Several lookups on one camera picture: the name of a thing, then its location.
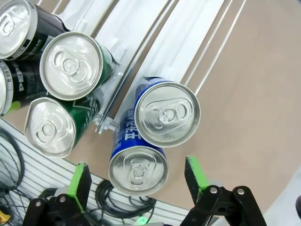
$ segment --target black label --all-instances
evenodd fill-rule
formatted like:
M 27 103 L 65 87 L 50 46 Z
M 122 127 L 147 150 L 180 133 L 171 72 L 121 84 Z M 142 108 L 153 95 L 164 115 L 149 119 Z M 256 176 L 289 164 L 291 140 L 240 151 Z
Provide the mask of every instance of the black label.
M 44 97 L 46 89 L 39 74 L 39 62 L 6 62 L 13 78 L 13 102 L 20 102 L 21 106 Z
M 36 32 L 30 44 L 26 42 L 19 50 L 20 52 L 8 58 L 17 60 L 40 59 L 45 45 L 49 43 L 49 37 L 54 38 L 64 32 L 68 32 L 63 22 L 55 15 L 49 14 L 36 6 L 38 13 L 38 24 Z

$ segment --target can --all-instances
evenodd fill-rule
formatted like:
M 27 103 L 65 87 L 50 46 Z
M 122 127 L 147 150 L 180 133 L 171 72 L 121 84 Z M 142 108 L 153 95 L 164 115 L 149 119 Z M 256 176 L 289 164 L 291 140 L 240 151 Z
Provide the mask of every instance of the can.
M 46 95 L 39 74 L 39 62 L 0 60 L 0 116 L 27 106 Z
M 46 45 L 66 31 L 57 16 L 29 0 L 11 0 L 0 8 L 0 59 L 40 59 Z
M 134 110 L 127 110 L 115 131 L 109 178 L 128 195 L 150 195 L 166 182 L 168 164 L 163 149 L 147 143 L 138 133 Z
M 32 101 L 24 128 L 27 140 L 47 157 L 66 157 L 100 111 L 99 95 L 94 92 L 75 101 L 51 96 Z
M 67 32 L 44 50 L 41 79 L 48 92 L 61 100 L 83 98 L 115 73 L 111 53 L 91 37 Z
M 135 92 L 135 123 L 141 136 L 158 147 L 174 147 L 197 130 L 201 109 L 186 86 L 159 77 L 143 77 Z

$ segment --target soda can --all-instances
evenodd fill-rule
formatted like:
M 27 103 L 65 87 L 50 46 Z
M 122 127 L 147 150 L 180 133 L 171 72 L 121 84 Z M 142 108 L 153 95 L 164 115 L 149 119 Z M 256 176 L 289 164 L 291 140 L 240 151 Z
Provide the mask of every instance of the soda can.
M 38 62 L 4 62 L 0 60 L 0 116 L 27 106 L 44 97 L 46 89 L 39 74 Z
M 58 17 L 29 0 L 11 0 L 0 8 L 0 59 L 40 59 L 45 46 L 66 31 Z
M 94 92 L 75 101 L 49 96 L 32 101 L 24 128 L 27 140 L 47 157 L 66 157 L 100 111 L 99 95 Z
M 111 53 L 91 37 L 67 32 L 44 50 L 41 79 L 48 92 L 61 100 L 83 98 L 115 73 Z
M 159 77 L 143 77 L 135 92 L 135 123 L 141 136 L 158 147 L 174 147 L 197 130 L 201 110 L 186 86 Z
M 118 190 L 129 195 L 150 195 L 166 182 L 168 164 L 163 149 L 147 143 L 138 133 L 134 110 L 125 112 L 115 131 L 109 178 Z

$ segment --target green label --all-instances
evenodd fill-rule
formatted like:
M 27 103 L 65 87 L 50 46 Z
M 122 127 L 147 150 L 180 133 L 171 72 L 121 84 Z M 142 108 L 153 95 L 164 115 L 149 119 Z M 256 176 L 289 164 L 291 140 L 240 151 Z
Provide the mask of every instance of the green label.
M 104 83 L 115 73 L 116 62 L 112 54 L 105 47 L 100 47 L 103 55 L 103 71 L 100 78 L 100 83 Z
M 76 138 L 74 146 L 78 143 L 79 139 L 83 136 L 90 123 L 94 120 L 95 116 L 100 111 L 100 99 L 94 94 L 74 101 L 58 100 L 73 117 L 76 126 Z

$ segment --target can lid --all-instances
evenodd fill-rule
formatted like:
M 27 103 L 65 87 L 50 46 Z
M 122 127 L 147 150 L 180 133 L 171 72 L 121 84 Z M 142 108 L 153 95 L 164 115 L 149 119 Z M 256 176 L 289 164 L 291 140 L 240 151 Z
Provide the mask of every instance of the can lid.
M 152 145 L 173 147 L 196 131 L 201 110 L 194 93 L 177 82 L 161 82 L 141 95 L 135 122 L 141 136 Z
M 116 154 L 109 167 L 109 178 L 118 190 L 129 195 L 150 195 L 166 182 L 168 164 L 158 151 L 144 146 Z
M 15 54 L 25 43 L 31 26 L 27 1 L 12 0 L 0 8 L 0 59 Z
M 91 37 L 66 32 L 45 48 L 40 74 L 49 93 L 62 100 L 86 96 L 97 86 L 103 69 L 100 47 Z
M 6 102 L 6 81 L 0 68 L 0 114 L 2 114 Z
M 59 102 L 42 97 L 31 102 L 24 133 L 44 155 L 64 158 L 74 146 L 76 127 L 73 118 Z
M 5 115 L 11 107 L 14 96 L 14 85 L 7 64 L 0 60 L 0 116 Z

